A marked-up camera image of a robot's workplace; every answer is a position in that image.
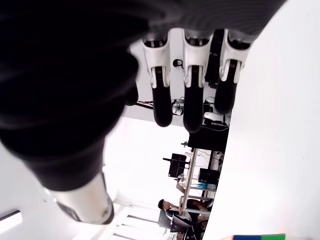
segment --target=desk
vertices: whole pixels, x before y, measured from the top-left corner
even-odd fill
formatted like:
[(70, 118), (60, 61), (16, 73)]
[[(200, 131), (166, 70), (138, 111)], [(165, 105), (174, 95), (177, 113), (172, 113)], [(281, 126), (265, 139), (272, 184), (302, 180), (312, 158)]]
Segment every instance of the desk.
[(319, 1), (288, 1), (253, 44), (203, 240), (320, 239), (319, 9)]
[(185, 191), (184, 191), (184, 196), (183, 196), (183, 201), (182, 201), (182, 210), (184, 212), (189, 212), (189, 213), (210, 215), (210, 211), (202, 211), (202, 210), (195, 210), (195, 209), (187, 208), (188, 198), (199, 199), (199, 200), (210, 200), (210, 198), (208, 198), (208, 197), (189, 195), (190, 189), (196, 189), (196, 190), (202, 190), (202, 191), (212, 191), (212, 192), (215, 191), (210, 188), (200, 188), (200, 187), (191, 186), (192, 180), (196, 180), (196, 178), (193, 178), (193, 175), (194, 175), (194, 170), (195, 170), (195, 165), (196, 165), (197, 153), (198, 153), (198, 149), (195, 148), (193, 150), (193, 154), (192, 154), (192, 157), (191, 157), (191, 160), (189, 163), (189, 170), (188, 170), (188, 173), (186, 176)]

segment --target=rubik's cube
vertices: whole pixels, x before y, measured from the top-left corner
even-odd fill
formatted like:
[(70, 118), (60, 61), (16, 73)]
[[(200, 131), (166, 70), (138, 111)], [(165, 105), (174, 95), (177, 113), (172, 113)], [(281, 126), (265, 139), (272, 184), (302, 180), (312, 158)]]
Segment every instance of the rubik's cube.
[(285, 234), (273, 235), (233, 235), (221, 240), (285, 240)]

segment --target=cable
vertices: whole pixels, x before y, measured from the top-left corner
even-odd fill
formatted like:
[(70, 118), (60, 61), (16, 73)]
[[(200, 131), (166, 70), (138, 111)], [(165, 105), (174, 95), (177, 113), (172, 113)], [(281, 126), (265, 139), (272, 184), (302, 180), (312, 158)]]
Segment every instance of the cable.
[(222, 130), (216, 130), (216, 129), (212, 129), (212, 128), (209, 128), (209, 127), (206, 127), (206, 126), (201, 126), (202, 128), (205, 128), (205, 129), (210, 129), (210, 130), (212, 130), (212, 131), (217, 131), (217, 132), (222, 132), (222, 131), (224, 131), (224, 130), (227, 130), (227, 129), (229, 129), (229, 127), (226, 127), (225, 129), (222, 129)]
[(152, 106), (148, 106), (148, 105), (143, 105), (141, 103), (136, 103), (135, 105), (139, 106), (139, 107), (143, 107), (145, 109), (149, 109), (149, 110), (153, 110), (154, 108)]
[(201, 151), (201, 150), (199, 150), (199, 149), (198, 149), (198, 152), (201, 152), (201, 153), (204, 153), (204, 154), (207, 154), (207, 155), (209, 155), (209, 156), (210, 156), (210, 154), (209, 154), (209, 153), (207, 153), (207, 152), (205, 152), (205, 151)]

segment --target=ceiling light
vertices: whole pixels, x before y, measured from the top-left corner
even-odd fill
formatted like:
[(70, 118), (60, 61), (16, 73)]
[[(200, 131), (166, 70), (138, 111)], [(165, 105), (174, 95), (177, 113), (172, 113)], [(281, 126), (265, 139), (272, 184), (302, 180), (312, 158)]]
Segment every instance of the ceiling light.
[(22, 214), (19, 210), (4, 217), (0, 217), (0, 234), (22, 223)]

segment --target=black equipment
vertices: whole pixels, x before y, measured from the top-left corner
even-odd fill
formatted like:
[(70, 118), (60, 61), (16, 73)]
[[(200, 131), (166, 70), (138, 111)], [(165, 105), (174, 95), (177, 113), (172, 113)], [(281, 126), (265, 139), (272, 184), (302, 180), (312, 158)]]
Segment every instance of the black equipment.
[(172, 153), (171, 159), (163, 158), (163, 160), (170, 161), (168, 177), (177, 178), (183, 174), (186, 164), (189, 164), (189, 162), (186, 162), (186, 159), (185, 155), (175, 153)]
[(217, 185), (220, 178), (220, 172), (217, 170), (200, 168), (198, 178), (200, 183)]

